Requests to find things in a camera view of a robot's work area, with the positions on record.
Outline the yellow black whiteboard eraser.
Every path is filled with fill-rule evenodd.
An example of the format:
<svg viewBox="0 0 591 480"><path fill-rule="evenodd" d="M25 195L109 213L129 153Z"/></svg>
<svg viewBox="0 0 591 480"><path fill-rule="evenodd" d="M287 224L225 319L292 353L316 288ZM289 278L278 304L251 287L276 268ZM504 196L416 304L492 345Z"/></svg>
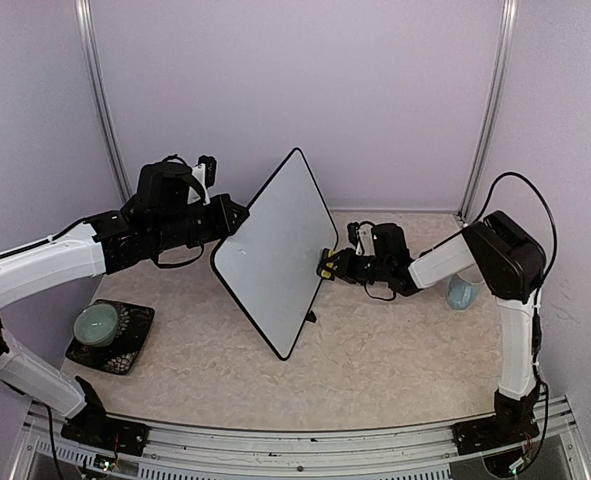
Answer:
<svg viewBox="0 0 591 480"><path fill-rule="evenodd" d="M321 262L320 262L320 260L319 260L317 267L318 267L319 265L322 265L322 264L335 264L335 263L330 263L330 262L328 262L328 263L321 263Z"/></svg>

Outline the white whiteboard black frame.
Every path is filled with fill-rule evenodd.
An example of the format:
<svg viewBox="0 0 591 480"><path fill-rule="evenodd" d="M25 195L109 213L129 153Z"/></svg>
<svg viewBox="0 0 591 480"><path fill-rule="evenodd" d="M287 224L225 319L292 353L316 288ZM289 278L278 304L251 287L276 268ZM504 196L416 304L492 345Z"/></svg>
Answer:
<svg viewBox="0 0 591 480"><path fill-rule="evenodd" d="M276 357L290 358L339 243L330 209L295 147L248 205L249 217L211 253L211 268Z"/></svg>

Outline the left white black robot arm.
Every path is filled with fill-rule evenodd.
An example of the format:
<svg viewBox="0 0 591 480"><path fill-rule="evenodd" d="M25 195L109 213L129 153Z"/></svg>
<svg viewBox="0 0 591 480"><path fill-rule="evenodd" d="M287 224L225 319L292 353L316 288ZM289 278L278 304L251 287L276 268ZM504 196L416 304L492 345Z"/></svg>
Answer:
<svg viewBox="0 0 591 480"><path fill-rule="evenodd" d="M136 192L118 210L74 221L62 231L0 252L0 311L77 280L111 275L177 247L203 248L234 235L249 217L228 194L210 194L216 160L194 166L169 156L141 168ZM93 386L45 361L0 318L0 381L64 419L61 434L113 454L141 455L149 429L106 412Z"/></svg>

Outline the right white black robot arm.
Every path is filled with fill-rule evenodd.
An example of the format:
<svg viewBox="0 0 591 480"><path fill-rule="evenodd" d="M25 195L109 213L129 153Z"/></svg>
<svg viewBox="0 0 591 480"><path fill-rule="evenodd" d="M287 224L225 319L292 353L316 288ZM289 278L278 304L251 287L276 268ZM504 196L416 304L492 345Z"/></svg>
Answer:
<svg viewBox="0 0 591 480"><path fill-rule="evenodd" d="M538 293L546 266L539 243L502 211L463 227L417 258L410 254L403 229L394 223L353 222L347 230L349 247L323 250L319 277L362 287L383 283L393 296L410 297L468 273L480 277L497 301L502 367L494 412L453 425L458 453L469 455L538 437Z"/></svg>

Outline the light blue ceramic mug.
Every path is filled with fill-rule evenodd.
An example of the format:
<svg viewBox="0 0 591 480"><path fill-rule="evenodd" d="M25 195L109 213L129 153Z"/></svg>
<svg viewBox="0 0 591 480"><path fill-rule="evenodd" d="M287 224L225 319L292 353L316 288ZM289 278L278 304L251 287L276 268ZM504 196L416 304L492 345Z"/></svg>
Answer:
<svg viewBox="0 0 591 480"><path fill-rule="evenodd" d="M468 309L476 300L484 280L479 272L459 272L448 283L446 301L450 308L458 311Z"/></svg>

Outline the pale green ceramic bowl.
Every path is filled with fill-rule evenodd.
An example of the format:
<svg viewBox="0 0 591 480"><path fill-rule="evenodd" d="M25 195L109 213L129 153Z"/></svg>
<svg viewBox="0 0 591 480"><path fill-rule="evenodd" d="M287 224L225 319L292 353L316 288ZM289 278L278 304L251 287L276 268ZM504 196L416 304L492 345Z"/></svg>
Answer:
<svg viewBox="0 0 591 480"><path fill-rule="evenodd" d="M118 329L117 310L108 304L94 304L84 309L73 326L74 338L89 347L106 347L116 337Z"/></svg>

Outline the aluminium front rail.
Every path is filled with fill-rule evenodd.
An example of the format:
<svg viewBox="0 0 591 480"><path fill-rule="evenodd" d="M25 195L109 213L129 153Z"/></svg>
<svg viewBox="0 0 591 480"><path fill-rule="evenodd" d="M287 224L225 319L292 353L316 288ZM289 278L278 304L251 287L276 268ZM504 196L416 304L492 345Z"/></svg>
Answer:
<svg viewBox="0 0 591 480"><path fill-rule="evenodd" d="M55 416L54 439L60 467L69 465L66 478L79 478L86 462L87 475L108 479L448 479L457 462L484 460L527 447L506 444L486 451L461 454L454 426L490 418L465 419L398 428L328 431L270 432L218 429L135 420L111 415L118 421L148 427L141 456L118 453L117 470L95 468L96 457L112 452L59 437L63 423ZM591 479L591 466L570 404L565 397L549 400L547 431L540 455L526 474L543 479ZM14 459L4 479L28 479L37 460L52 461L48 418L31 406L16 442Z"/></svg>

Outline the right aluminium corner post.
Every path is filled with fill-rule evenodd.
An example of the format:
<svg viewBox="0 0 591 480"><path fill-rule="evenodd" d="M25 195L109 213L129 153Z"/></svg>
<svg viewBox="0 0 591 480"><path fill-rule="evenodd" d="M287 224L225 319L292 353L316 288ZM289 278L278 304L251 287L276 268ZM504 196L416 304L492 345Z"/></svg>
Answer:
<svg viewBox="0 0 591 480"><path fill-rule="evenodd" d="M466 183L464 195L457 211L457 215L462 222L467 222L471 216L474 199L486 164L509 66L510 51L518 15L518 6L518 0L505 0L502 5L498 42L481 130L476 143L473 164Z"/></svg>

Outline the aluminium corner post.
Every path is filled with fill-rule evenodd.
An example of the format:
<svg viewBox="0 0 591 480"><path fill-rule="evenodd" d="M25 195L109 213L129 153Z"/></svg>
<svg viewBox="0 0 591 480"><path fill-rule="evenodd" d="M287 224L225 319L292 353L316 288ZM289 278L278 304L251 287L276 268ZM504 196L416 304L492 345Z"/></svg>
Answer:
<svg viewBox="0 0 591 480"><path fill-rule="evenodd" d="M130 198L132 189L121 159L109 111L109 102L104 88L99 50L94 31L91 2L88 0L76 0L74 4L93 101L108 155L109 167L117 187L118 195L122 201L126 201Z"/></svg>
<svg viewBox="0 0 591 480"><path fill-rule="evenodd" d="M502 5L498 42L481 130L476 143L473 164L466 183L464 195L457 211L457 215L462 222L467 222L471 216L474 199L486 164L509 66L510 51L518 15L518 6L518 0L505 0Z"/></svg>

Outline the left aluminium corner post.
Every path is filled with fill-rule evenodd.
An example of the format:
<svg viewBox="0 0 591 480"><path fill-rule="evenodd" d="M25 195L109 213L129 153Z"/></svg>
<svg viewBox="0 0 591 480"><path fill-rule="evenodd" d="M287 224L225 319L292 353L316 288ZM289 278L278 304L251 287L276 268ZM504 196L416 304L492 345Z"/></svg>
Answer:
<svg viewBox="0 0 591 480"><path fill-rule="evenodd" d="M109 111L109 102L104 88L99 50L94 31L91 2L88 0L76 0L74 4L93 101L108 155L109 167L117 187L118 195L122 201L126 201L130 198L132 189L121 159Z"/></svg>

